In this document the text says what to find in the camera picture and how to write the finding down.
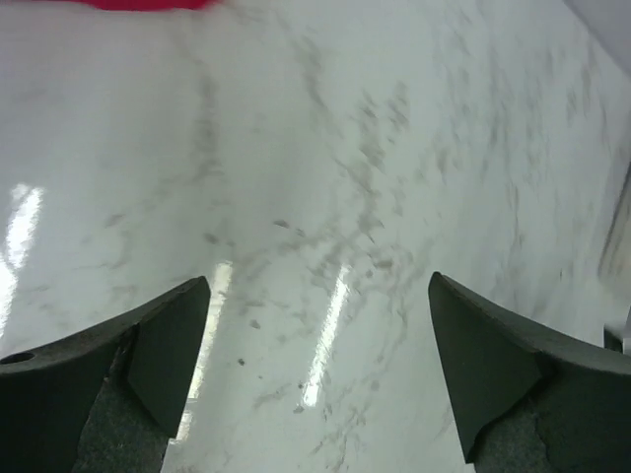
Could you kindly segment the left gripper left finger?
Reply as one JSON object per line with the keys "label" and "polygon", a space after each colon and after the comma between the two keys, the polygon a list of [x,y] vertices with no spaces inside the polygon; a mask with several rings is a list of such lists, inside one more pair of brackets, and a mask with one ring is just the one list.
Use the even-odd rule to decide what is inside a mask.
{"label": "left gripper left finger", "polygon": [[190,279],[1,361],[4,472],[158,472],[186,406],[211,298]]}

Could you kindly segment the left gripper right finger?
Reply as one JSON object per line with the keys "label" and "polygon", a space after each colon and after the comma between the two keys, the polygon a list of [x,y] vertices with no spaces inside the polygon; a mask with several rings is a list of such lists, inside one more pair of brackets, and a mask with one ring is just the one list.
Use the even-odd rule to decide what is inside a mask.
{"label": "left gripper right finger", "polygon": [[433,330],[466,463],[478,472],[627,472],[630,358],[436,272]]}

